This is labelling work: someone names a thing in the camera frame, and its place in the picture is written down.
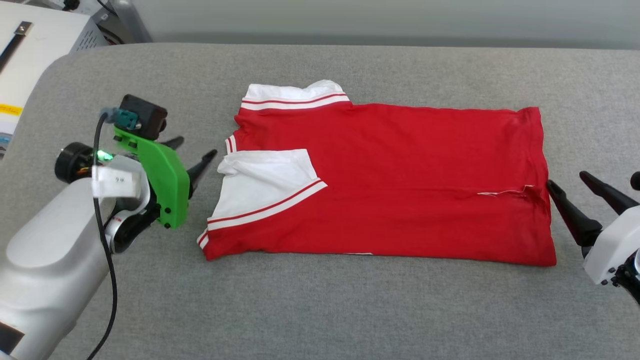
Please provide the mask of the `grey metal post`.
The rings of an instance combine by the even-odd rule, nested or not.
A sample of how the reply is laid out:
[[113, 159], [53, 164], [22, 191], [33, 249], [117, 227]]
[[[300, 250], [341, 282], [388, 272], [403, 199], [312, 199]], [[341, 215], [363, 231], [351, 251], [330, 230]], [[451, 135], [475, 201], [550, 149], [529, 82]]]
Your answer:
[[144, 25], [139, 11], [135, 7], [135, 0], [109, 0], [124, 28], [132, 37], [134, 43], [153, 43], [153, 39]]

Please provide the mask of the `red and white polo shirt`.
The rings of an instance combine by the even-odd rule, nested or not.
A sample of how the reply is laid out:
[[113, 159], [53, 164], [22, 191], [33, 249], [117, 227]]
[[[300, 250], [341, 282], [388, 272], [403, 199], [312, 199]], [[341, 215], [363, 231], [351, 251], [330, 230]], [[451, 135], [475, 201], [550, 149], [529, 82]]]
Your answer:
[[246, 252], [410, 256], [553, 267], [537, 107], [354, 104], [331, 80], [252, 83], [198, 244]]

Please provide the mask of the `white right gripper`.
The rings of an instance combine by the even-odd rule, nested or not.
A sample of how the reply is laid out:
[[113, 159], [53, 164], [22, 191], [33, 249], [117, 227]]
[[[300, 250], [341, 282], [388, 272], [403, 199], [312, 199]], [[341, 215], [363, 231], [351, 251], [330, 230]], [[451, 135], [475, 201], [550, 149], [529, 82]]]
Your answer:
[[581, 171], [579, 177], [619, 215], [602, 231], [601, 223], [576, 207], [557, 183], [547, 180], [547, 191], [576, 244], [592, 246], [583, 269], [594, 284], [622, 287], [640, 302], [640, 202], [588, 171]]

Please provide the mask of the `white equipment box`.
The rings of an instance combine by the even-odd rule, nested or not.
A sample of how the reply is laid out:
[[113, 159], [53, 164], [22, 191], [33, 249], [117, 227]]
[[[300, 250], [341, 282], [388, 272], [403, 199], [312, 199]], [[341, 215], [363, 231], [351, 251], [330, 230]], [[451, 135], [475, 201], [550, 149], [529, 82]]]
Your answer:
[[[88, 14], [0, 0], [0, 54], [23, 21], [33, 25], [0, 73], [0, 104], [22, 107], [24, 111], [50, 64], [68, 54], [105, 47], [108, 42]], [[0, 157], [7, 152], [20, 118], [0, 114]]]

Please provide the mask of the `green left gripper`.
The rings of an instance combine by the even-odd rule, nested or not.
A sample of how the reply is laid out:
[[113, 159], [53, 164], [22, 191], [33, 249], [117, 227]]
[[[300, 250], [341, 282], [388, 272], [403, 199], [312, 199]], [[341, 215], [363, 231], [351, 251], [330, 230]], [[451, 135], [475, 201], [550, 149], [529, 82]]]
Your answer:
[[116, 143], [135, 155], [146, 173], [151, 190], [147, 207], [154, 220], [167, 229], [181, 227], [186, 221], [189, 199], [210, 170], [218, 151], [208, 151], [186, 171], [176, 153], [185, 143], [185, 137], [176, 136], [160, 143], [118, 127], [114, 128], [114, 134], [120, 138]]

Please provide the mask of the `white paper label tag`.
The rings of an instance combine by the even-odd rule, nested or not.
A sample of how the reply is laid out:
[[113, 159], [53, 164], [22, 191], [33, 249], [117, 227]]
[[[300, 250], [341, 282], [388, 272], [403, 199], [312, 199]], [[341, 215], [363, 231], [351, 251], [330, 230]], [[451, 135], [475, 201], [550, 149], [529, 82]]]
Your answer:
[[92, 166], [91, 189], [94, 198], [139, 198], [141, 175], [138, 172], [107, 166]]

